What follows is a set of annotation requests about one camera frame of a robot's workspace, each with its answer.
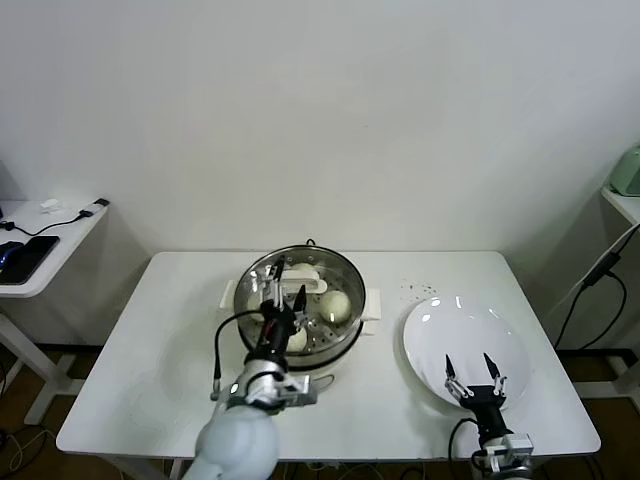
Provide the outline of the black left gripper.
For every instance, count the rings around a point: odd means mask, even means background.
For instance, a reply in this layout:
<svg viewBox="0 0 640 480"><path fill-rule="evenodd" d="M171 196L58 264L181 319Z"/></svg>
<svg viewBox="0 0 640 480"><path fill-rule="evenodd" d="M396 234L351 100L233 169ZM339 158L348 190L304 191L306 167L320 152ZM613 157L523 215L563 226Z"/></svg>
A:
<svg viewBox="0 0 640 480"><path fill-rule="evenodd" d="M296 334L296 328L302 328L307 321L306 285L302 284L295 296L293 308L283 305L282 275L285 258L278 257L267 265L260 287L260 311L264 324L257 343L259 354L284 356L289 338Z"/></svg>

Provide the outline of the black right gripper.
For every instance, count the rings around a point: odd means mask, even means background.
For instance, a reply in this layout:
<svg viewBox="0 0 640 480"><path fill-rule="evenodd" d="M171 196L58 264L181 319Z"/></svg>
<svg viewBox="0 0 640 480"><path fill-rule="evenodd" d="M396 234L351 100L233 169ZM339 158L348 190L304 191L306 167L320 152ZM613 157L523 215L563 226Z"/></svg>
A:
<svg viewBox="0 0 640 480"><path fill-rule="evenodd" d="M465 386L457 378L448 354L445 355L445 388L460 405L470 410L476 418L480 434L505 434L506 424L501 414L505 402L506 377L500 373L497 364L484 352L483 357L493 380L491 385Z"/></svg>

